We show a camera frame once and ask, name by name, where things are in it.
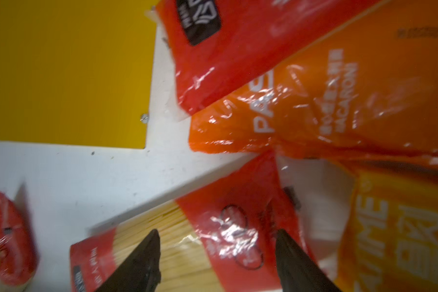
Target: screw head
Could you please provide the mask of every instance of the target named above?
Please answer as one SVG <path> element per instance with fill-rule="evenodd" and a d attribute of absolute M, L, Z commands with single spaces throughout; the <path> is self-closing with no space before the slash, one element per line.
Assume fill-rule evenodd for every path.
<path fill-rule="evenodd" d="M 141 117 L 140 117 L 140 121 L 143 123 L 143 124 L 147 124 L 147 121 L 149 120 L 149 115 L 148 114 L 142 114 L 141 115 Z"/>

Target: black circle outline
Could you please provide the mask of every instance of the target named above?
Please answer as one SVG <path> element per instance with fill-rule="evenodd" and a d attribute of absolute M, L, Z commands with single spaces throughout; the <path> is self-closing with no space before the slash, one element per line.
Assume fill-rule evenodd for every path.
<path fill-rule="evenodd" d="M 246 233 L 246 231 L 248 230 L 248 217 L 246 216 L 245 210 L 243 210 L 240 206 L 235 205 L 235 204 L 229 204 L 229 205 L 225 206 L 222 209 L 222 211 L 220 212 L 220 218 L 221 218 L 222 221 L 224 220 L 224 212 L 225 212 L 225 210 L 227 208 L 230 208 L 230 207 L 237 208 L 237 210 L 239 210 L 239 212 L 242 213 L 243 218 L 245 218 L 245 227 L 243 228 L 243 230 L 241 232 L 239 232 L 238 234 L 232 234 L 233 237 L 239 237 L 241 235 L 244 235 Z"/>
<path fill-rule="evenodd" d="M 264 254 L 263 254 L 263 251 L 257 245 L 252 246 L 252 248 L 257 248 L 258 251 L 260 252 L 260 255 L 261 255 L 261 264 L 260 264 L 260 266 L 258 266 L 256 268 L 250 268 L 250 267 L 244 266 L 244 265 L 242 265 L 241 262 L 239 262 L 239 260 L 237 259 L 236 255 L 234 256 L 234 260 L 235 260 L 235 263 L 237 265 L 241 266 L 242 268 L 244 268 L 246 270 L 249 270 L 249 271 L 256 271 L 256 270 L 261 269 L 262 266 L 264 266 Z"/>

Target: pasta package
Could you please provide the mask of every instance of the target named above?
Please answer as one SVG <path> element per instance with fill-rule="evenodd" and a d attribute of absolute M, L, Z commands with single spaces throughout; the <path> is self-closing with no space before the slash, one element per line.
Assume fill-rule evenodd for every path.
<path fill-rule="evenodd" d="M 305 251 L 291 199 L 272 152 L 179 199 L 70 248 L 73 292 L 93 292 L 157 229 L 156 291 L 253 292 L 280 288 L 275 234 L 285 229 Z"/>
<path fill-rule="evenodd" d="M 189 143 L 438 164 L 438 0 L 392 0 L 294 54 L 193 115 Z"/>
<path fill-rule="evenodd" d="M 0 192 L 0 292 L 21 292 L 34 276 L 37 256 L 26 224 Z"/>
<path fill-rule="evenodd" d="M 438 291 L 438 172 L 346 166 L 356 184 L 336 284 L 344 292 Z"/>
<path fill-rule="evenodd" d="M 205 108 L 380 0 L 161 0 L 177 101 Z"/>

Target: noodle package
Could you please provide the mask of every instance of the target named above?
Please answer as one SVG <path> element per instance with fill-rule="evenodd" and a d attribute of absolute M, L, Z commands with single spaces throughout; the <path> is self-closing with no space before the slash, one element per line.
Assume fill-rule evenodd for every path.
<path fill-rule="evenodd" d="M 344 292 L 438 291 L 438 171 L 346 166 L 356 184 L 336 284 Z"/>
<path fill-rule="evenodd" d="M 21 292 L 37 268 L 34 244 L 26 224 L 0 192 L 0 292 Z"/>
<path fill-rule="evenodd" d="M 72 245 L 72 289 L 93 292 L 152 229 L 161 241 L 156 291 L 279 289 L 274 236 L 280 228 L 303 244 L 294 205 L 267 152 L 225 178 Z"/>
<path fill-rule="evenodd" d="M 380 0 L 161 0 L 177 101 L 205 108 Z"/>
<path fill-rule="evenodd" d="M 192 117 L 190 147 L 438 158 L 438 0 L 392 0 Z"/>

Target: yellow board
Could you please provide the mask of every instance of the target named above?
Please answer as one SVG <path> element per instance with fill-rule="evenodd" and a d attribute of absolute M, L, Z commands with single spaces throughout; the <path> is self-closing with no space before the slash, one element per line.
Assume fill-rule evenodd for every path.
<path fill-rule="evenodd" d="M 158 0 L 0 0 L 0 140 L 144 148 Z"/>

